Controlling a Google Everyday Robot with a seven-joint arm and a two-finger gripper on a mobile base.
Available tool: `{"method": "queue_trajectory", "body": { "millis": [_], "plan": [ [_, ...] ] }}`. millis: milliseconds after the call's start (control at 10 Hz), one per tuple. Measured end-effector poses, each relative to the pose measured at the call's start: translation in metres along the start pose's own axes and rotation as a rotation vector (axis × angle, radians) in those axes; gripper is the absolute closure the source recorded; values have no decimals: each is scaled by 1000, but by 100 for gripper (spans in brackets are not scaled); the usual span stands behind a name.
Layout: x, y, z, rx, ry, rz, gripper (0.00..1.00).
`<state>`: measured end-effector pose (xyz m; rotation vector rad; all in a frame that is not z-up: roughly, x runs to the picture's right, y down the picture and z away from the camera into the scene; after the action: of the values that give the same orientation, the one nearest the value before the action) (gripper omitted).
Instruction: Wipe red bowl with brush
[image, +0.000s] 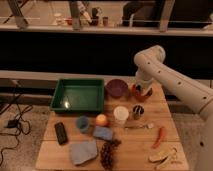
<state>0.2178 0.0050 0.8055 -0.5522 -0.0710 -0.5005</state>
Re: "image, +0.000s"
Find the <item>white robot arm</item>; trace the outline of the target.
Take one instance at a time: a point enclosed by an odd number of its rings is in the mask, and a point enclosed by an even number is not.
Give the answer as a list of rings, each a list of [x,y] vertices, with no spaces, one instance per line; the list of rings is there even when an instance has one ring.
[[[195,171],[213,171],[213,89],[163,64],[165,50],[155,45],[138,52],[135,81],[147,92],[154,80],[172,92],[205,121]]]

